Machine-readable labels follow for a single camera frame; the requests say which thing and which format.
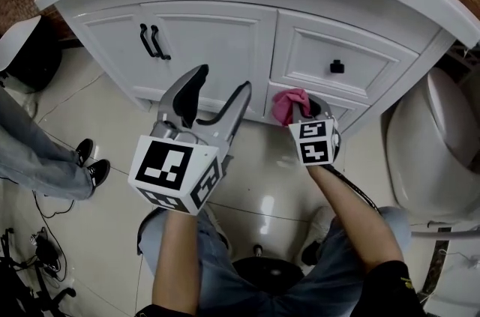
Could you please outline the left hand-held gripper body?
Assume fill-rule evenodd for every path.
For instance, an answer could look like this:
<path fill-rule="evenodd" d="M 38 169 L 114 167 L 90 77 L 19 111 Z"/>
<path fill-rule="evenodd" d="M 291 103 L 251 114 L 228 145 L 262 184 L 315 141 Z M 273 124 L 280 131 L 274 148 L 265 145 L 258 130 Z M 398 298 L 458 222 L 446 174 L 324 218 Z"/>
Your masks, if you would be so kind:
<path fill-rule="evenodd" d="M 181 122 L 162 115 L 139 138 L 128 183 L 156 207 L 197 215 L 224 177 L 233 120 Z"/>

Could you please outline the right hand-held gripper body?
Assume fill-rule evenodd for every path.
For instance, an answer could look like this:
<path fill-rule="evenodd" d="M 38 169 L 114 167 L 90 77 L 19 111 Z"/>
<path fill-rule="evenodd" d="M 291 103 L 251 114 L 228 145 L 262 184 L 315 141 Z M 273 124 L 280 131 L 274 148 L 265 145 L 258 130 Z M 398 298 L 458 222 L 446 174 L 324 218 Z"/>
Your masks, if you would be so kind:
<path fill-rule="evenodd" d="M 337 128 L 338 123 L 332 115 L 306 118 L 300 112 L 293 114 L 289 131 L 303 166 L 333 164 L 341 148 Z"/>

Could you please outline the pink cloth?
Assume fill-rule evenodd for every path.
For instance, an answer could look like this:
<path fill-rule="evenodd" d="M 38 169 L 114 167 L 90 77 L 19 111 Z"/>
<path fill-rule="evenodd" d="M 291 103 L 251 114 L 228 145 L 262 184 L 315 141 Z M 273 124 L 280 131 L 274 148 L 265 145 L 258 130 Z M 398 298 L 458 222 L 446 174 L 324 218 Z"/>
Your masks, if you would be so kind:
<path fill-rule="evenodd" d="M 272 98 L 271 113 L 283 126 L 293 122 L 293 105 L 298 104 L 304 116 L 311 113 L 311 105 L 307 92 L 301 88 L 287 89 L 278 92 Z"/>

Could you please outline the large white drawer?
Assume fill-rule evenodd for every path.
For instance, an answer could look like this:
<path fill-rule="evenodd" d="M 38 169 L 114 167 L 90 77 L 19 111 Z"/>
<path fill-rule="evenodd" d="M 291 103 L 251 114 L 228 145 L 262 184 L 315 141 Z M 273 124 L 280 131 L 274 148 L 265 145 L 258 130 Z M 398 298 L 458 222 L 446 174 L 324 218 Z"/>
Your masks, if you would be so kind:
<path fill-rule="evenodd" d="M 371 105 L 419 58 L 440 27 L 410 10 L 350 19 L 280 10 L 271 80 Z M 340 59 L 344 74 L 332 74 Z"/>

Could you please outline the person's right forearm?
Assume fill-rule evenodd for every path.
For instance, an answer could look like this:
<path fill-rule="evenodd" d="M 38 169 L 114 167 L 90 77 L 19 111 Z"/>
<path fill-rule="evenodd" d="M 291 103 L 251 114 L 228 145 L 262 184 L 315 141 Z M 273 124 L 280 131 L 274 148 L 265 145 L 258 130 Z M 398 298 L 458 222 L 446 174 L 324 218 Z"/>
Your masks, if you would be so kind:
<path fill-rule="evenodd" d="M 322 166 L 309 166 L 315 181 L 340 220 L 367 271 L 385 262 L 404 260 L 392 230 L 381 215 Z"/>

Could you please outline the person's left forearm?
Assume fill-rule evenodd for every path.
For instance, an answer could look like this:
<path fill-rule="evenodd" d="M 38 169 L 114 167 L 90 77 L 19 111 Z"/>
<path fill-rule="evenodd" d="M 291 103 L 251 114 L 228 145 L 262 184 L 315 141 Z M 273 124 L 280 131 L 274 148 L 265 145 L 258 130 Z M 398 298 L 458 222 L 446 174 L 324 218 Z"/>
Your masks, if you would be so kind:
<path fill-rule="evenodd" d="M 195 315 L 200 299 L 197 218 L 169 211 L 154 276 L 152 303 Z"/>

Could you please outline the white cabinet door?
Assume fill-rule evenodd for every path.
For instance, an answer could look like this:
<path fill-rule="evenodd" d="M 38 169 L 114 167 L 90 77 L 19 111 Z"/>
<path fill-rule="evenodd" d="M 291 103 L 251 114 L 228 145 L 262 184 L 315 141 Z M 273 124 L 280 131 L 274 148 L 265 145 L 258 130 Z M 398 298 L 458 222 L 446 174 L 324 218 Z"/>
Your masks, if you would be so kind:
<path fill-rule="evenodd" d="M 238 85 L 248 81 L 252 95 L 246 118 L 264 116 L 277 25 L 277 10 L 220 1 L 144 4 L 171 52 L 160 86 L 163 93 L 184 73 L 207 64 L 200 91 L 204 110 L 217 112 Z"/>
<path fill-rule="evenodd" d="M 139 4 L 77 14 L 72 19 L 72 28 L 122 92 L 139 108 L 148 111 L 163 94 L 161 78 L 168 61 L 149 56 L 140 40 L 141 23 L 147 25 L 145 37 L 155 51 L 151 26 L 159 29 L 159 25 Z M 161 40 L 160 30 L 157 41 L 171 56 Z"/>

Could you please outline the white vanity cabinet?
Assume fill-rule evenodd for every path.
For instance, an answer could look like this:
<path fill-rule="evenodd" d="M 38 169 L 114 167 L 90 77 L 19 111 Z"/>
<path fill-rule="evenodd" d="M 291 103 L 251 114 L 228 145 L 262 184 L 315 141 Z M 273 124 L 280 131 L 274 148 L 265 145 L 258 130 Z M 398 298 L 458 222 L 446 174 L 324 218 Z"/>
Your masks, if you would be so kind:
<path fill-rule="evenodd" d="M 158 2 L 149 2 L 149 3 L 136 3 L 136 4 L 139 4 L 141 6 L 143 6 L 144 4 L 152 4 L 152 3 L 158 3 Z M 72 28 L 72 19 L 75 15 L 77 14 L 80 14 L 80 13 L 87 13 L 87 12 L 91 12 L 91 11 L 96 11 L 96 10 L 102 10 L 102 9 L 107 9 L 107 8 L 110 8 L 110 7 L 104 7 L 104 8 L 99 8 L 99 7 L 86 7 L 86 6 L 83 6 L 83 7 L 73 7 L 73 6 L 70 6 L 68 4 L 62 4 L 59 8 L 62 16 L 64 17 L 65 21 L 68 23 L 68 25 L 71 27 L 71 29 L 74 31 L 75 33 L 75 30 Z M 289 9 L 285 9 L 285 8 L 277 8 L 277 7 L 271 7 L 271 8 L 274 8 L 277 10 L 277 14 L 279 13 L 280 10 L 289 10 Z M 275 30 L 275 36 L 274 36 L 274 47 L 275 47 L 275 37 L 276 37 L 276 30 Z M 418 57 L 418 59 L 413 63 L 413 65 L 411 67 L 409 67 L 407 69 L 407 71 L 400 77 L 400 79 L 380 98 L 378 99 L 375 103 L 371 104 L 371 105 L 368 105 L 368 104 L 365 104 L 365 105 L 368 105 L 369 106 L 369 109 L 364 112 L 364 114 L 359 117 L 352 125 L 350 125 L 348 127 L 347 130 L 345 130 L 345 132 L 348 132 L 348 133 L 351 133 L 354 131 L 354 129 L 359 125 L 359 123 L 361 121 L 365 121 L 367 119 L 369 119 L 369 117 L 372 116 L 372 110 L 374 108 L 374 106 L 379 103 L 379 101 L 383 98 L 388 98 L 390 101 L 396 101 L 398 98 L 399 98 L 399 92 L 398 92 L 398 85 L 400 83 L 400 81 L 402 80 L 402 78 L 405 76 L 405 74 L 412 68 L 412 67 L 415 67 L 419 64 L 421 60 L 421 55 Z M 272 69 L 270 68 L 270 74 L 269 74 L 269 81 L 268 83 L 270 82 L 273 82 L 271 80 L 271 71 Z"/>

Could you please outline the white toilet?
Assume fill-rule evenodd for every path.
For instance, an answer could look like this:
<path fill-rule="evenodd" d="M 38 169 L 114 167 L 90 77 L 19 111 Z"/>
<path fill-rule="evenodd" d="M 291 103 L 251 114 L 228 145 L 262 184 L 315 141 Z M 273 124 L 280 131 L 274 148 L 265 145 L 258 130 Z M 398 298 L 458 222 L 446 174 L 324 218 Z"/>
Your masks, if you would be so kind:
<path fill-rule="evenodd" d="M 480 221 L 480 123 L 445 62 L 399 100 L 386 153 L 400 206 L 432 221 Z"/>

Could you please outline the black stool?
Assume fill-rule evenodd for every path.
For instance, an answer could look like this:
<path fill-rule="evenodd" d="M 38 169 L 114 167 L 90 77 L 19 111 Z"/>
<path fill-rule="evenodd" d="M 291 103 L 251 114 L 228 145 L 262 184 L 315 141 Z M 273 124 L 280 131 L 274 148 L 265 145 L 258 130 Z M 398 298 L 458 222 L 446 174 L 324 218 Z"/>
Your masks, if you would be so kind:
<path fill-rule="evenodd" d="M 253 246 L 253 255 L 233 262 L 244 280 L 270 295 L 282 295 L 304 278 L 301 268 L 292 262 L 265 256 L 260 244 Z"/>

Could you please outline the person's left leg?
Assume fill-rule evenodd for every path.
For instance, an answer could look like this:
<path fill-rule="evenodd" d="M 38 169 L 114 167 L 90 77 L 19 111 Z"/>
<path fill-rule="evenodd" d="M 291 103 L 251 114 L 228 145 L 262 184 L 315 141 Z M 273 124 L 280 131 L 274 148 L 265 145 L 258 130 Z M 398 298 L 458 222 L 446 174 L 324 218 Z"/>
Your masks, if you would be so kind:
<path fill-rule="evenodd" d="M 152 211 L 141 223 L 137 247 L 152 273 L 156 271 L 167 212 Z M 255 317 L 270 297 L 234 269 L 226 246 L 204 210 L 198 224 L 199 317 Z"/>

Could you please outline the black bin white lid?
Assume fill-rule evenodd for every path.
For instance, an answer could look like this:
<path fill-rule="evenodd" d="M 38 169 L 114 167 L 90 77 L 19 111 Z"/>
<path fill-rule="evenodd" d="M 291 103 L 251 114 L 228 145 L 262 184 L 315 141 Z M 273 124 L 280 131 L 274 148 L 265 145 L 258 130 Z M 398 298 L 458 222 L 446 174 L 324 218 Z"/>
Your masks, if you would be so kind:
<path fill-rule="evenodd" d="M 61 61 L 61 47 L 46 17 L 17 22 L 0 37 L 0 86 L 23 94 L 42 91 Z"/>

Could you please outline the black power adapter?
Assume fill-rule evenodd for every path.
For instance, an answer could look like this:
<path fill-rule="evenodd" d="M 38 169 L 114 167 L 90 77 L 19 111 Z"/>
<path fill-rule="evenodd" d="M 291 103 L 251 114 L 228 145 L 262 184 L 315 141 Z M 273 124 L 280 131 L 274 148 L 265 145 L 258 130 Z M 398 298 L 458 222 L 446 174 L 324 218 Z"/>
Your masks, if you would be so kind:
<path fill-rule="evenodd" d="M 68 264 L 61 247 L 57 247 L 49 238 L 48 231 L 42 227 L 30 238 L 35 247 L 36 259 L 40 262 L 40 268 L 58 282 L 66 280 Z"/>

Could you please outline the black wheeled chair base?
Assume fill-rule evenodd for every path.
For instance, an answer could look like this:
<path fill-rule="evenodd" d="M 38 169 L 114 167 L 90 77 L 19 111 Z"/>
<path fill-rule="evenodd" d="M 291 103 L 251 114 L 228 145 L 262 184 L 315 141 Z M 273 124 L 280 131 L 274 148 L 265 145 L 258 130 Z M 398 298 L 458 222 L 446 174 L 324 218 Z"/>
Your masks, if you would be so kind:
<path fill-rule="evenodd" d="M 46 312 L 52 317 L 73 317 L 60 310 L 60 303 L 67 296 L 75 298 L 76 291 L 67 287 L 51 296 L 43 277 L 46 273 L 35 255 L 24 262 L 12 258 L 10 236 L 13 234 L 14 230 L 7 228 L 0 235 L 0 311 L 8 312 L 11 317 L 46 317 Z M 36 274 L 40 287 L 37 292 L 19 276 L 28 269 L 33 269 Z"/>

